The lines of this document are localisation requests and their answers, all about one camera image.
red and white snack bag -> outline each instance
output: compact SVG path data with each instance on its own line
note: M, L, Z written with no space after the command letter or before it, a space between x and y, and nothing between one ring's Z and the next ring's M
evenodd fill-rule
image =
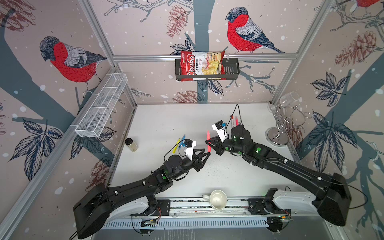
M224 51L218 53L181 51L181 75L225 74L221 64L223 57ZM192 80L205 80L205 78L183 78L181 81Z

robotic arm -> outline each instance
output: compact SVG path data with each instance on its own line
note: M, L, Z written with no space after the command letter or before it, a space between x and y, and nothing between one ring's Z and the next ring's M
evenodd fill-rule
M100 230L104 223L116 218L115 209L126 206L129 208L128 215L149 215L157 207L155 194L167 190L173 185L173 179L178 181L183 174L188 174L190 169L200 171L210 152L204 153L205 149L193 149L195 141L185 140L186 157L181 159L179 155L172 155L164 162L164 165L152 172L148 177L118 187L105 187L98 184L92 188L74 207L74 217L78 238L83 239ZM134 204L134 200L147 198L148 203Z
M253 142L249 131L243 125L231 129L231 139L225 131L223 121L215 123L212 127L218 132L218 136L206 140L206 144L218 155L227 151L232 155L242 156L251 165L278 173L313 194L292 192L287 193L290 196L285 196L284 199L281 190L270 189L264 202L271 204L271 210L290 209L292 206L299 209L302 207L307 211L315 209L328 222L345 226L352 197L343 176L337 173L330 176L286 159L271 148ZM254 212L252 207L248 210L260 214L260 209L259 212Z

bird illustration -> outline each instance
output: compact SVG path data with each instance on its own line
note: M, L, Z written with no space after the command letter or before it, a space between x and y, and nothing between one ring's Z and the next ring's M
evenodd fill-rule
M228 20L228 40L240 51L250 51L256 49L269 48L278 53L285 53L277 49L274 44L265 36L263 30L257 26L248 16L248 11L244 7L231 9L225 18Z
M76 83L86 83L87 89L83 92L92 93L88 90L88 80L96 75L98 64L107 59L100 54L86 51L84 48L72 47L60 42L53 36L45 37L40 43L41 56L44 61L50 60L52 65L68 80Z
M365 8L365 14L363 15L363 17L364 17L366 15L370 15L371 14L371 13L367 12L367 7L371 6L374 3L377 3L380 0L345 0L345 1L341 2L341 3L339 3L339 5L342 5L342 4L347 3L349 1L356 2L352 6L352 8L351 8L351 12L352 12L351 15L353 15L353 13L354 13L354 11L356 10L357 7L364 7Z

white table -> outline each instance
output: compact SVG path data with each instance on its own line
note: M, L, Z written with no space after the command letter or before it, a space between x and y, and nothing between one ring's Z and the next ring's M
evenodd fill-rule
M139 105L133 118L128 137L139 146L131 152L124 146L115 169L111 186L120 186L147 177L151 170L163 164L163 156L179 138L196 140L195 148L205 148L207 130L216 136L212 124L228 121L236 104L162 104ZM239 104L244 127L250 131L254 142L264 144L292 159L288 147L271 145L265 138L265 130L275 126L275 120L267 110L267 104ZM186 178L173 181L173 186L156 197L201 197L220 189L228 197L264 196L269 188L305 191L298 184L274 172L251 166L241 157L227 152L218 156L213 150L200 172L189 171Z

gray floor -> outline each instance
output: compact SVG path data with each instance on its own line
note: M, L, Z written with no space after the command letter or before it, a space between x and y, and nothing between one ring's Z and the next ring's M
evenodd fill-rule
M92 240L331 240L320 217L295 217L279 235L266 228L155 230L150 236L134 230L100 230Z

